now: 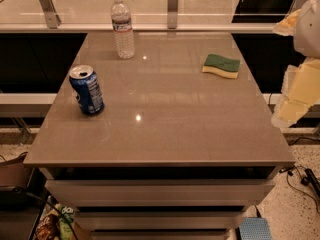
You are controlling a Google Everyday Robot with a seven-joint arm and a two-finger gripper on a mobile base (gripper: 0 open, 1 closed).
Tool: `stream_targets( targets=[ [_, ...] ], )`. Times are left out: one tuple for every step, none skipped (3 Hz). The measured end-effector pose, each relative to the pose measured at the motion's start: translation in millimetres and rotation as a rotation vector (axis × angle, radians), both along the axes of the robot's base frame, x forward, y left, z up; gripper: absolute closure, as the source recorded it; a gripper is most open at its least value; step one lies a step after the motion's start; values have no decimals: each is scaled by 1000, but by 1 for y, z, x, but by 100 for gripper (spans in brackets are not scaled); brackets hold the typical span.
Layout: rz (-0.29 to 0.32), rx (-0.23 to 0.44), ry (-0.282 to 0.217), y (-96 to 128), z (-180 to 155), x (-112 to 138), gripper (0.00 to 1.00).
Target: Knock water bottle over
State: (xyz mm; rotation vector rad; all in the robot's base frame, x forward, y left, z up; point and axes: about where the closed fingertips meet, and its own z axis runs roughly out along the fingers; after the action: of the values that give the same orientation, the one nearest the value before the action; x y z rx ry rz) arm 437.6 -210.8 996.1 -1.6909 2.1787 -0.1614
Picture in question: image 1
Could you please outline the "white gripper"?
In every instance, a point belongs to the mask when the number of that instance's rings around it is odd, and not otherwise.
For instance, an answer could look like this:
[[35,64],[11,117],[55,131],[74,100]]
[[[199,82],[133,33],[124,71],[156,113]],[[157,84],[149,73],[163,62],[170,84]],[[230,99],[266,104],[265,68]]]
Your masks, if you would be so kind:
[[294,35],[294,49],[306,58],[298,67],[289,65],[284,74],[281,97],[271,122],[287,128],[296,124],[320,99],[320,0],[307,0],[302,6],[278,22],[273,32]]

